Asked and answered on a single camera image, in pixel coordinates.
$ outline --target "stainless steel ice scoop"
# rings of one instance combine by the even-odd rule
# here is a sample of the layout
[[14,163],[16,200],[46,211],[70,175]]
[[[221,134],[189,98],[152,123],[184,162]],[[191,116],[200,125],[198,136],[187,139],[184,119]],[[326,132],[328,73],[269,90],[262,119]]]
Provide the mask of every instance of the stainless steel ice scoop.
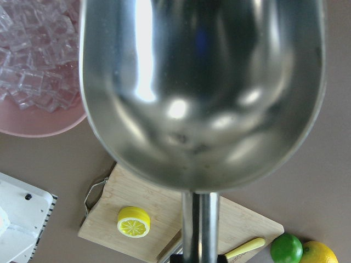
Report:
[[184,192],[185,262],[217,258],[211,192],[271,173],[307,136],[324,32],[320,0],[82,1],[88,119],[121,165]]

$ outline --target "lemon slice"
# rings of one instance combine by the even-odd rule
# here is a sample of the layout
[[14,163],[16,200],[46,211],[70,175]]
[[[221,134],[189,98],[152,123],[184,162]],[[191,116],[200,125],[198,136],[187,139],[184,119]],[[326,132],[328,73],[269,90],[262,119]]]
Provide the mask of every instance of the lemon slice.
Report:
[[127,237],[145,237],[150,231],[150,217],[139,207],[124,207],[118,214],[118,230]]

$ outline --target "metal wire handle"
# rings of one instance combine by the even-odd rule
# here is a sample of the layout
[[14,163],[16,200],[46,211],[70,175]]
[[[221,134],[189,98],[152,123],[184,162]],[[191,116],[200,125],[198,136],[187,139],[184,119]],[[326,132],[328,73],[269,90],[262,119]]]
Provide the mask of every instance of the metal wire handle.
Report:
[[88,204],[87,204],[87,199],[88,199],[90,193],[92,192],[92,190],[94,189],[94,187],[96,187],[96,186],[98,186],[98,185],[105,185],[105,184],[107,183],[108,180],[109,180],[109,177],[105,177],[105,178],[103,179],[103,181],[98,182],[98,183],[92,185],[92,187],[90,187],[90,190],[89,190],[89,192],[87,193],[86,198],[84,199],[84,207],[85,207],[85,210],[86,210],[85,217],[87,217],[88,214],[90,213],[90,211],[92,210],[92,207],[89,207]]

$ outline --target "black dot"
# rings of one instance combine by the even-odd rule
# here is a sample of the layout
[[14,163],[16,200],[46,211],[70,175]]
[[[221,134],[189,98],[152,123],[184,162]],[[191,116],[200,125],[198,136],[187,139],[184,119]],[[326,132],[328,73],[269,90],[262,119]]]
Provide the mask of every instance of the black dot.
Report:
[[26,200],[30,200],[32,199],[32,195],[30,193],[26,194],[26,196],[24,197]]

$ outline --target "yellow knife handle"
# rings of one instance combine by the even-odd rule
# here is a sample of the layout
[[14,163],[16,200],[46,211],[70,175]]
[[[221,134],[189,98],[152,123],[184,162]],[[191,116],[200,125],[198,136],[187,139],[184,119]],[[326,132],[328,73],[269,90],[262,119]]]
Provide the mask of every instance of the yellow knife handle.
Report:
[[245,252],[249,252],[251,250],[254,250],[256,248],[260,248],[265,245],[265,240],[262,237],[257,237],[239,247],[236,249],[233,249],[232,251],[228,252],[225,254],[225,257],[227,259],[231,259],[237,255],[243,254]]

